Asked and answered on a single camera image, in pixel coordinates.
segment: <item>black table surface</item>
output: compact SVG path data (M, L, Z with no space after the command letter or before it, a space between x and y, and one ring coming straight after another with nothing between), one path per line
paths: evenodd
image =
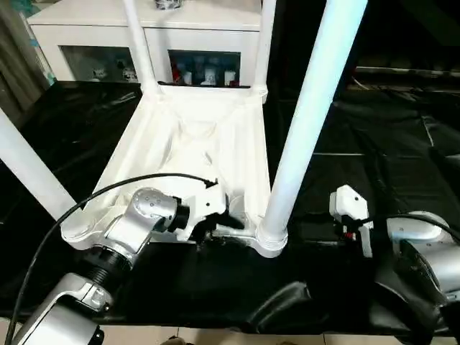
M70 194L88 195L141 93L138 85L56 83L22 133ZM270 177L295 99L264 105ZM289 243L275 259L235 243L151 244L102 323L237 328L248 333L443 334L438 310L377 258L337 242L329 194L348 184L371 214L424 210L460 225L460 98L437 93L344 91L334 101L305 175ZM11 315L25 269L52 219L0 164L0 316ZM22 317L81 256L56 234L40 257Z

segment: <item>glass cabinet door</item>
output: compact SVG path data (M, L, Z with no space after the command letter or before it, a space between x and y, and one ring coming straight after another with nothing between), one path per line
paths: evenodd
M240 52L168 50L172 81L189 86L239 86Z
M138 83L128 47L61 45L76 81Z

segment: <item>curtain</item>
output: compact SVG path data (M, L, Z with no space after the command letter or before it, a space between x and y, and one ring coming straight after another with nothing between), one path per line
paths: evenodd
M19 14L0 0L0 107L19 127L49 83Z

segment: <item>white cabinet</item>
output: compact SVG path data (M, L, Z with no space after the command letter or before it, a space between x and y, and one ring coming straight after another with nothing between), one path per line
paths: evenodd
M253 83L260 0L185 0L172 11L137 0L137 10L158 81ZM28 21L58 80L137 81L121 0L62 0Z

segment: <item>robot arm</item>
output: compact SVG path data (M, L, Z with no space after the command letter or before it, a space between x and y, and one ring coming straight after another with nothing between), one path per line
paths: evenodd
M111 222L100 240L88 250L85 269L68 273L21 327L14 345L97 345L104 333L90 318L60 303L72 298L89 312L107 311L113 294L132 270L155 233L185 229L189 206L152 188L138 190L124 214Z

